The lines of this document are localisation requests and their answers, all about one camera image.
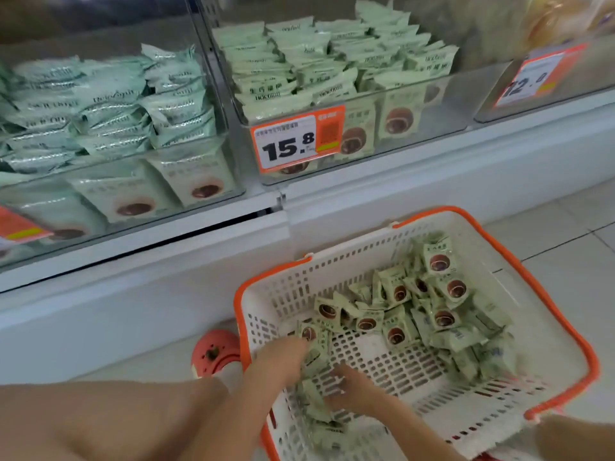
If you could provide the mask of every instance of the white plastic basket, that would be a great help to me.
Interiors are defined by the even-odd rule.
[[[346,332],[333,340],[332,361],[366,372],[398,396],[462,455],[473,458],[520,431],[540,412],[565,404],[598,376],[598,360],[588,343],[562,317],[548,294],[506,248],[469,214],[443,207],[394,223],[294,263],[280,265],[244,283],[235,295],[242,363],[246,368],[267,341],[293,331],[310,315],[314,296],[345,291],[371,278],[374,269],[398,263],[413,239],[433,231],[453,239],[465,276],[513,319],[511,332],[525,357],[516,380],[495,379],[476,387],[452,383],[434,352],[415,345],[388,352],[379,334]],[[495,273],[494,265],[502,266]],[[323,372],[314,379],[324,394],[336,379]],[[285,390],[267,418],[263,444],[272,461],[323,459],[310,448],[292,389]],[[353,450],[335,455],[353,461],[405,460],[377,421],[338,414],[356,436]]]

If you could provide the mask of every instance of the shopping basket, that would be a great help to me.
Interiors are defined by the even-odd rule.
[[[473,458],[519,432],[540,413],[558,408],[598,377],[593,349],[562,316],[549,295],[506,248],[467,212],[442,207],[373,231],[303,259],[280,265],[244,283],[235,295],[241,358],[246,368],[267,341],[291,333],[311,315],[314,296],[347,291],[374,269],[399,263],[413,239],[443,231],[453,240],[466,278],[513,319],[510,332],[522,356],[522,377],[476,386],[454,383],[435,353],[417,344],[390,353],[378,334],[347,331],[333,340],[332,362],[365,371],[390,394],[412,405],[444,440]],[[493,266],[502,267],[493,273]],[[336,387],[327,372],[314,379],[323,394]],[[340,413],[355,437],[352,449],[334,455],[353,461],[405,460],[387,429],[369,417]],[[272,461],[323,459],[311,448],[295,390],[275,401],[262,433]]]

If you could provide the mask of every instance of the red shoe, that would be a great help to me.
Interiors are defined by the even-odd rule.
[[[209,377],[228,363],[239,361],[239,337],[228,330],[212,330],[194,346],[192,370],[195,379]]]

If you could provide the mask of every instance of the tiled floor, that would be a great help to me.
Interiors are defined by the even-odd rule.
[[[567,412],[615,421],[615,180],[490,224],[487,230],[523,261],[600,358],[600,381]],[[189,379],[196,339],[82,379]]]

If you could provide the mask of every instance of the orange price tag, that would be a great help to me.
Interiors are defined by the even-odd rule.
[[[251,128],[261,173],[339,152],[345,112],[339,105]]]
[[[53,233],[0,206],[0,247],[46,238],[51,234]]]
[[[523,61],[517,75],[503,91],[495,106],[500,107],[524,98],[551,93],[579,59],[586,46],[587,44],[572,46]]]

